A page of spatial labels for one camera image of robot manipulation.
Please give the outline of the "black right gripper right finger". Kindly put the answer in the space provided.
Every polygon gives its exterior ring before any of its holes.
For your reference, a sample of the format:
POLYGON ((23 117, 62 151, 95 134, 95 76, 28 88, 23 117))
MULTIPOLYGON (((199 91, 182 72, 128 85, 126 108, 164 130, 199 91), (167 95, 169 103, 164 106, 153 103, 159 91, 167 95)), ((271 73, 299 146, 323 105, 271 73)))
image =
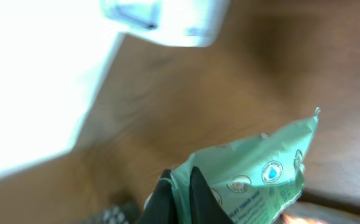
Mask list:
POLYGON ((189 200, 192 224, 233 224, 220 207, 198 167, 190 176, 189 200))

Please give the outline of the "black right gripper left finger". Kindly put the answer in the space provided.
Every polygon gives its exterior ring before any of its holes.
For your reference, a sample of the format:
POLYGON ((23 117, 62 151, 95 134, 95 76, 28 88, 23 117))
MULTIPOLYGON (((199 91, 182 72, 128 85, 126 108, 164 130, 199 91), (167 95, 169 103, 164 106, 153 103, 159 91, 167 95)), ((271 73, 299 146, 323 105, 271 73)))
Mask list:
POLYGON ((170 169, 165 169, 162 172, 149 203, 137 220, 137 224, 178 224, 170 173, 170 169))

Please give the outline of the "mint wet wipes pack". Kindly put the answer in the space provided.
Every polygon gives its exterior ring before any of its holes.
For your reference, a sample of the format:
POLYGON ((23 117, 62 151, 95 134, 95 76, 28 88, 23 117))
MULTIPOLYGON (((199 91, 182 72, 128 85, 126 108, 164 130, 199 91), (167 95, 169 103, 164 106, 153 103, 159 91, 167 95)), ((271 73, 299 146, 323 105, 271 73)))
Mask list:
POLYGON ((180 223, 192 223, 189 185, 198 167, 233 223, 273 223, 301 195, 303 160, 314 138, 320 109, 272 134, 210 146, 171 170, 170 183, 180 223))

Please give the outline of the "red chocolate wafer pack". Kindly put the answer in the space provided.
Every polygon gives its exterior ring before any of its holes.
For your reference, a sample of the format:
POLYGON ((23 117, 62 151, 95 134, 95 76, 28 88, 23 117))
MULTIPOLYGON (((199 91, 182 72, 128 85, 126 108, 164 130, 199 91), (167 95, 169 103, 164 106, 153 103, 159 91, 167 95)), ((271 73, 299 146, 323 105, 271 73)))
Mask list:
POLYGON ((289 214, 281 215, 283 224, 327 224, 327 222, 321 220, 314 220, 311 218, 302 218, 289 214))

